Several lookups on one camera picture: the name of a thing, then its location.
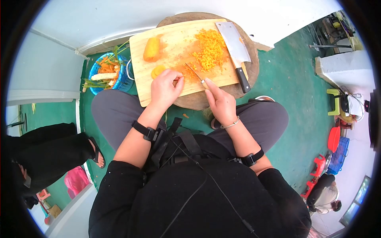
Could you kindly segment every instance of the pink plastic bag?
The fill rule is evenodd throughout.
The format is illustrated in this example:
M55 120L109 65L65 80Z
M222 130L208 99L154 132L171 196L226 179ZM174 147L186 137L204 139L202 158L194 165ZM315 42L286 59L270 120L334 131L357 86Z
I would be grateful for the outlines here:
M71 199L77 196L89 184L89 179L81 166L77 166L67 172L64 181L69 188L67 192Z

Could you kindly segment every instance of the red plastic basin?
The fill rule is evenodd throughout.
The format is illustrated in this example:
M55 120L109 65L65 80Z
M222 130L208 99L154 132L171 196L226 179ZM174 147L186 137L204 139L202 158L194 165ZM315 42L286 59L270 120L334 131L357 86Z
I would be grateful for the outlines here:
M340 127L333 127L330 131L330 135L328 136L328 149L332 150L332 152L336 152L337 147L340 141Z

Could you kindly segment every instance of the black shirt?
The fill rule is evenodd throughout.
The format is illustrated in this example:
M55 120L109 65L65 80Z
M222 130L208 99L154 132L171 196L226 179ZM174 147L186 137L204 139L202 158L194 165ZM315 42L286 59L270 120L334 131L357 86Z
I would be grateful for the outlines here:
M200 164L259 238L307 237L308 209L278 170L257 177L237 162L202 159ZM164 166L145 185L143 178L129 163L110 163L91 210L91 238L160 237L205 178L163 237L256 237L194 162Z

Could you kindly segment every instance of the blue plastic crate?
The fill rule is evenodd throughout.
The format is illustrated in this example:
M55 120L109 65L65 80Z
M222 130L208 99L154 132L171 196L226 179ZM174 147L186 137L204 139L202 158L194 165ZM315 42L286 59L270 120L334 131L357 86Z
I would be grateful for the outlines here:
M331 163L328 166L327 174L336 175L341 171L345 157L348 155L349 138L340 136L339 146L332 154Z
M91 79L93 75L98 74L98 69L100 68L100 65L97 64L96 62L101 61L104 57L110 56L110 55L112 55L112 53L106 53L95 61L95 63L90 69L89 79ZM118 60L127 62L127 59L122 55L118 55ZM128 64L128 74L130 75L130 77L131 76L133 77L132 63ZM132 81L131 79L127 77L126 66L121 65L118 80L116 81L112 89L128 92L131 89L133 83L134 81ZM90 88L90 90L94 95L97 95L100 91L103 90L103 88Z

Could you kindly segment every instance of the knife handle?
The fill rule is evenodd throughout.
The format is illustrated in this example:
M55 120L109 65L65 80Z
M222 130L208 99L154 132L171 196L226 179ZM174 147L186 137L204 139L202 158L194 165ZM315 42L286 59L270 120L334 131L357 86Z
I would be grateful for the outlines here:
M235 72L237 74L239 83L241 84L242 92L247 93L248 91L251 90L251 87L249 85L249 82L246 79L245 73L243 72L242 67L236 68Z
M201 81L201 84L202 84L202 86L204 87L204 89L208 89L208 90L210 90L210 88L209 88L209 86L207 85L207 83L205 82L205 80L202 80L202 81Z

